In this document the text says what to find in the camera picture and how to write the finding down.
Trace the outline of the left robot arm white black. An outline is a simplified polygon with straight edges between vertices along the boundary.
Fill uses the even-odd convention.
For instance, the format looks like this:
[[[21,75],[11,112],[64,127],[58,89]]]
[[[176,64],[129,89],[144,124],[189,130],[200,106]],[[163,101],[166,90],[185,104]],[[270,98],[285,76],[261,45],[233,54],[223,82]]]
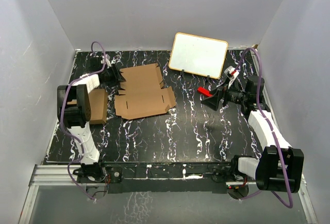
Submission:
[[[67,85],[57,87],[57,117],[60,128],[74,140],[78,148],[80,169],[73,174],[102,182],[107,170],[102,164],[90,129],[92,114],[96,113],[93,105],[101,104],[101,115],[105,115],[107,92],[100,85],[117,83],[123,77],[117,66],[110,62],[108,54],[92,57],[89,62],[89,72]]]

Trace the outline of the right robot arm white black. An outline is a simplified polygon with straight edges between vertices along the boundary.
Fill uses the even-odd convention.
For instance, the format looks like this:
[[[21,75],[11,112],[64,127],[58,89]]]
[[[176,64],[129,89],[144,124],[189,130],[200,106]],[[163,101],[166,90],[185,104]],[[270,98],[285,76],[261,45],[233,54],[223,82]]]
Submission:
[[[300,189],[304,154],[293,148],[276,127],[268,105],[263,100],[264,79],[250,76],[243,90],[223,84],[209,91],[203,87],[198,92],[204,96],[201,103],[216,111],[229,102],[241,106],[263,149],[260,159],[234,156],[231,160],[230,176],[236,181],[250,177],[262,191],[297,193]]]

